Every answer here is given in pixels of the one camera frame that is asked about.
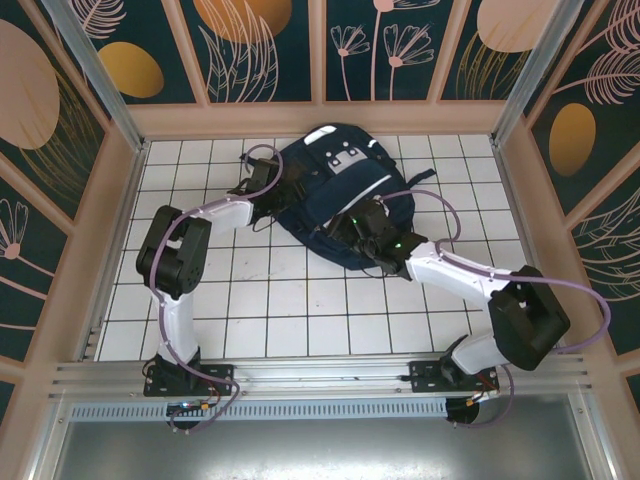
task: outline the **black backpack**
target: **black backpack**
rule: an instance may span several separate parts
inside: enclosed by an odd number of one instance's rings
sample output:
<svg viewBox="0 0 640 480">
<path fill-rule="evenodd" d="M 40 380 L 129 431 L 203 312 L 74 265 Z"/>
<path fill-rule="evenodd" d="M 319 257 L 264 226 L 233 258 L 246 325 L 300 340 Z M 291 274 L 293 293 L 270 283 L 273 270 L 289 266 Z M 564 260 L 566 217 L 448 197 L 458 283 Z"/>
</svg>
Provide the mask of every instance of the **black backpack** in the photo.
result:
<svg viewBox="0 0 640 480">
<path fill-rule="evenodd" d="M 339 123 L 312 130 L 280 153 L 284 171 L 296 172 L 304 193 L 275 214 L 275 220 L 310 250 L 349 270 L 370 268 L 375 263 L 329 237 L 326 227 L 333 216 L 358 200 L 409 190 L 435 175 L 428 169 L 405 181 L 396 162 L 373 137 L 359 127 Z M 411 231 L 415 212 L 412 196 L 393 198 L 385 205 L 396 228 Z"/>
</svg>

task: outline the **wire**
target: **wire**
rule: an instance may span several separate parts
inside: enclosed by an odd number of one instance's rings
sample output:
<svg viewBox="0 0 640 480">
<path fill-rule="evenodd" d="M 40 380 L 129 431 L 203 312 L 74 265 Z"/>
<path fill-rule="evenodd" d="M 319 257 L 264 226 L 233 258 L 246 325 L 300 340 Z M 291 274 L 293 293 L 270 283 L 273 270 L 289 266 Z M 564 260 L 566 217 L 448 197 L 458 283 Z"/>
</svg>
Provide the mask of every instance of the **wire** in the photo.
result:
<svg viewBox="0 0 640 480">
<path fill-rule="evenodd" d="M 441 238 L 440 240 L 435 242 L 436 252 L 440 256 L 440 258 L 444 259 L 446 262 L 450 263 L 451 265 L 454 265 L 468 272 L 481 275 L 483 277 L 494 278 L 497 280 L 507 280 L 510 282 L 517 282 L 517 283 L 522 283 L 522 282 L 545 283 L 548 285 L 560 285 L 563 287 L 575 288 L 577 290 L 581 290 L 585 293 L 588 293 L 589 295 L 591 295 L 596 299 L 596 301 L 600 304 L 600 308 L 602 309 L 602 315 L 603 315 L 603 322 L 602 322 L 602 325 L 600 325 L 600 328 L 598 329 L 598 331 L 596 331 L 591 337 L 575 345 L 554 348 L 552 350 L 554 353 L 570 353 L 570 352 L 575 352 L 576 350 L 583 349 L 597 342 L 598 340 L 600 340 L 600 338 L 602 338 L 607 333 L 609 324 L 611 323 L 611 308 L 609 308 L 609 304 L 604 299 L 604 297 L 602 297 L 602 295 L 600 295 L 598 292 L 596 292 L 592 288 L 585 287 L 584 285 L 580 285 L 579 283 L 569 282 L 567 280 L 558 280 L 558 279 L 547 278 L 547 277 L 524 277 L 524 276 L 521 277 L 518 275 L 505 275 L 501 273 L 495 273 L 494 271 L 491 271 L 491 270 L 489 271 L 482 270 L 482 269 L 467 265 L 465 263 L 458 262 L 457 260 L 448 256 L 447 253 L 441 249 L 441 246 L 444 242 L 456 242 L 460 238 L 462 225 L 460 223 L 460 216 L 458 215 L 458 212 L 456 211 L 456 209 L 453 208 L 453 205 L 451 205 L 446 199 L 442 198 L 437 193 L 429 192 L 428 190 L 404 190 L 402 192 L 395 192 L 389 195 L 385 195 L 384 197 L 381 198 L 381 201 L 384 202 L 386 200 L 399 197 L 401 195 L 412 195 L 414 193 L 428 195 L 430 197 L 438 199 L 449 209 L 449 211 L 453 215 L 453 218 L 456 222 L 456 234 L 452 238 Z"/>
<path fill-rule="evenodd" d="M 158 326 L 160 327 L 160 337 L 162 338 L 162 342 L 166 346 L 167 351 L 174 358 L 174 360 L 178 365 L 180 365 L 183 369 L 185 369 L 187 372 L 191 373 L 192 375 L 195 375 L 198 378 L 202 378 L 203 380 L 213 382 L 214 384 L 228 385 L 234 388 L 231 398 L 215 414 L 213 414 L 211 418 L 209 418 L 208 420 L 203 420 L 199 422 L 195 427 L 189 430 L 185 430 L 186 435 L 188 435 L 190 432 L 195 433 L 200 430 L 203 430 L 204 428 L 208 427 L 213 422 L 215 422 L 218 419 L 218 417 L 220 417 L 221 415 L 224 415 L 224 413 L 231 406 L 231 404 L 238 398 L 238 395 L 240 394 L 240 385 L 235 380 L 226 380 L 224 378 L 212 377 L 211 375 L 207 375 L 205 373 L 200 372 L 199 370 L 196 370 L 195 368 L 189 366 L 186 362 L 184 362 L 180 358 L 178 353 L 175 351 L 175 349 L 171 345 L 171 342 L 169 341 L 169 337 L 167 336 L 167 329 L 165 325 L 165 315 L 164 315 L 165 300 L 162 294 L 160 293 L 160 291 L 158 290 L 157 284 L 156 284 L 156 274 L 158 272 L 158 265 L 160 264 L 160 258 L 162 257 L 162 253 L 164 252 L 164 249 L 167 246 L 169 237 L 171 237 L 171 235 L 176 230 L 176 228 L 178 228 L 178 226 L 184 220 L 186 220 L 187 218 L 193 215 L 202 215 L 203 213 L 205 213 L 206 210 L 218 205 L 224 205 L 232 200 L 250 200 L 259 195 L 263 195 L 264 193 L 271 190 L 278 183 L 278 181 L 280 181 L 280 178 L 282 177 L 282 171 L 284 169 L 284 160 L 282 158 L 282 155 L 280 154 L 280 151 L 275 147 L 272 147 L 271 145 L 259 144 L 247 150 L 246 155 L 249 155 L 252 151 L 254 151 L 257 148 L 269 148 L 274 152 L 275 156 L 278 158 L 278 165 L 279 165 L 278 173 L 276 174 L 275 178 L 271 181 L 271 183 L 269 183 L 269 185 L 267 185 L 262 190 L 259 190 L 254 193 L 241 195 L 238 197 L 227 196 L 220 200 L 206 203 L 200 207 L 192 208 L 191 210 L 183 212 L 180 216 L 178 216 L 178 218 L 176 218 L 171 223 L 171 225 L 169 225 L 169 228 L 164 233 L 164 236 L 162 237 L 162 240 L 158 245 L 158 250 L 156 251 L 156 254 L 153 257 L 153 261 L 151 263 L 151 272 L 149 275 L 149 288 L 151 289 L 151 293 L 158 299 Z M 177 432 L 178 429 L 173 424 L 174 418 L 175 418 L 175 414 L 171 416 L 170 425 L 173 431 Z"/>
</svg>

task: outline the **enclosure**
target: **enclosure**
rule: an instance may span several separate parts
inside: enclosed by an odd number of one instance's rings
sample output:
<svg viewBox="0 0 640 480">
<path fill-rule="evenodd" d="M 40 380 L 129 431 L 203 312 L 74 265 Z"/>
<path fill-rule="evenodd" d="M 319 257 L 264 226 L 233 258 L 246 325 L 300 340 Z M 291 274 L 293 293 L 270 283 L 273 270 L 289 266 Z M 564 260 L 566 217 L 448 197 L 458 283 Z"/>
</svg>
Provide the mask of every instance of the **enclosure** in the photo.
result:
<svg viewBox="0 0 640 480">
<path fill-rule="evenodd" d="M 638 0 L 3 2 L 0 476 L 636 478 L 639 47 Z M 446 249 L 591 286 L 607 334 L 514 369 L 500 425 L 454 430 L 447 395 L 400 376 L 488 314 L 265 221 L 212 236 L 194 296 L 203 359 L 242 395 L 204 440 L 172 435 L 140 372 L 160 340 L 135 269 L 156 210 L 222 198 L 243 152 L 331 123 L 407 179 L 436 170 L 418 188 L 459 211 Z M 416 198 L 414 229 L 455 222 Z M 595 301 L 553 289 L 566 344 L 600 328 Z M 498 380 L 482 418 L 507 402 Z"/>
</svg>

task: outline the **floral wallpaper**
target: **floral wallpaper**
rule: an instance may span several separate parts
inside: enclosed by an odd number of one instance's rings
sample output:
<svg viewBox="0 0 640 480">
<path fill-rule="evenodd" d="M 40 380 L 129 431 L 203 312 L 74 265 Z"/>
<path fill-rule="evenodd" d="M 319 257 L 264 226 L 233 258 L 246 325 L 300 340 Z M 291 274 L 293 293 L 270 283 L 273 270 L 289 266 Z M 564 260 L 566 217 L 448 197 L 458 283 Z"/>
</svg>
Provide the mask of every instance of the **floral wallpaper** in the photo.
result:
<svg viewBox="0 0 640 480">
<path fill-rule="evenodd" d="M 425 100 L 450 0 L 328 0 L 326 100 Z"/>
<path fill-rule="evenodd" d="M 307 0 L 181 0 L 211 103 L 311 100 Z"/>
<path fill-rule="evenodd" d="M 105 132 L 16 0 L 0 58 L 0 154 L 74 218 Z"/>
<path fill-rule="evenodd" d="M 573 229 L 593 288 L 609 301 L 619 355 L 640 348 L 640 169 Z"/>
<path fill-rule="evenodd" d="M 66 241 L 0 179 L 0 356 L 24 361 Z"/>
<path fill-rule="evenodd" d="M 640 3 L 612 0 L 532 133 L 565 213 L 640 142 Z"/>
</svg>

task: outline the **metal frame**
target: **metal frame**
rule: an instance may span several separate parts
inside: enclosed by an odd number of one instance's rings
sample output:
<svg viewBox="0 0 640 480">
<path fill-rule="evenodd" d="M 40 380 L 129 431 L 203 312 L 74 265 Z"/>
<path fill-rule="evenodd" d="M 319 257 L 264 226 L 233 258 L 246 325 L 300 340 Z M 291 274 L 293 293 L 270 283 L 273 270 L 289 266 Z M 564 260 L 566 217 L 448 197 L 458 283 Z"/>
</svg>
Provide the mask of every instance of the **metal frame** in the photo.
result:
<svg viewBox="0 0 640 480">
<path fill-rule="evenodd" d="M 529 55 L 518 80 L 509 94 L 502 115 L 494 127 L 495 144 L 500 147 L 509 138 L 529 99 L 545 76 L 562 46 L 565 36 L 578 18 L 584 0 L 558 2 L 538 44 Z"/>
<path fill-rule="evenodd" d="M 125 139 L 134 151 L 142 146 L 142 136 L 136 127 L 129 110 L 116 90 L 111 77 L 104 68 L 89 38 L 85 35 L 70 2 L 60 0 L 41 0 L 47 9 L 53 24 L 66 42 L 69 50 L 84 70 L 96 93 L 102 99 L 105 108 L 111 114 Z"/>
</svg>

